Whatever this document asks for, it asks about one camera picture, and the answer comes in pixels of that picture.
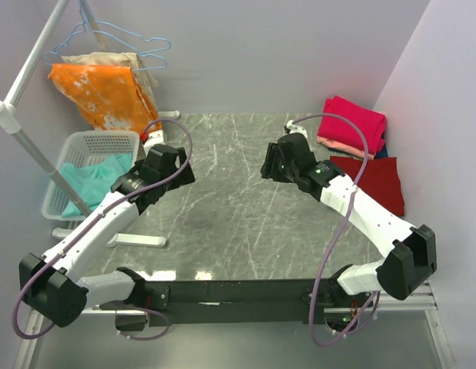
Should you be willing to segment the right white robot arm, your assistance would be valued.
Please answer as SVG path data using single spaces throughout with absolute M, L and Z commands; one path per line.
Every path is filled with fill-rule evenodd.
M 293 183 L 353 224 L 378 249 L 380 261 L 352 265 L 332 275 L 329 297 L 345 307 L 356 294 L 384 291 L 403 301 L 437 269 L 434 232 L 393 215 L 363 192 L 332 161 L 317 161 L 304 135 L 292 133 L 270 143 L 261 176 Z

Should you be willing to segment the teal t shirt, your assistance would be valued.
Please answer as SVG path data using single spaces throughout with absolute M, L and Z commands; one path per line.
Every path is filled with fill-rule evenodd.
M 116 180 L 131 168 L 133 154 L 111 155 L 95 165 L 76 168 L 62 165 L 60 173 L 81 199 L 94 211 Z

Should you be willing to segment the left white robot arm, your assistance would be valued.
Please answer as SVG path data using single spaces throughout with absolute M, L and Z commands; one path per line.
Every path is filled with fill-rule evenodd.
M 66 327 L 84 309 L 112 301 L 144 307 L 145 279 L 129 268 L 87 278 L 92 259 L 124 227 L 166 192 L 195 182 L 191 151 L 155 145 L 106 194 L 101 204 L 62 242 L 41 257 L 27 254 L 18 266 L 20 302 L 54 325 Z

